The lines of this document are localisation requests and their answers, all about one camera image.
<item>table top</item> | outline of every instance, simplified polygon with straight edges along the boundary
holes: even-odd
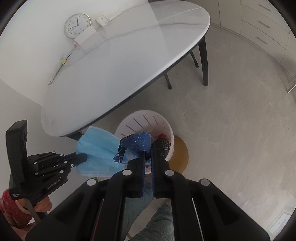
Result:
[[[45,132],[69,135],[104,116],[188,53],[209,25],[208,12],[194,3],[158,1],[98,28],[48,86]]]

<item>human hand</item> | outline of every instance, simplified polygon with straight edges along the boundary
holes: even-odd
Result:
[[[19,205],[26,208],[26,200],[24,198],[17,200]],[[34,207],[36,212],[48,212],[52,208],[52,203],[49,200],[49,197],[47,196],[40,202],[36,203],[36,206]]]

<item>black chair leg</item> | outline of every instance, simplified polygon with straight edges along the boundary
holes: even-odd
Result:
[[[172,86],[170,84],[170,80],[168,79],[168,74],[166,72],[164,72],[163,75],[165,76],[165,80],[167,81],[168,89],[171,90],[172,89]]]
[[[191,57],[193,58],[193,61],[194,61],[195,67],[198,68],[198,67],[199,67],[199,66],[198,66],[198,62],[196,61],[196,58],[195,58],[195,56],[194,56],[194,54],[193,54],[192,51],[190,52],[190,55],[191,55]]]
[[[205,44],[205,37],[200,41],[198,44],[198,47],[200,49],[200,58],[202,61],[202,76],[204,80],[204,85],[209,85],[209,72],[208,72],[208,66],[207,66],[207,47]]]

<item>black mesh item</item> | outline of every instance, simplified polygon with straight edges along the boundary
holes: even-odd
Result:
[[[164,159],[170,150],[170,143],[165,138],[158,138],[155,142],[157,158]]]

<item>blue face mask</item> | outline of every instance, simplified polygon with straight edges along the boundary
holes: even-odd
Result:
[[[77,166],[83,176],[110,178],[124,169],[124,164],[114,162],[120,140],[110,132],[89,127],[76,145],[76,153],[87,154],[87,161]]]

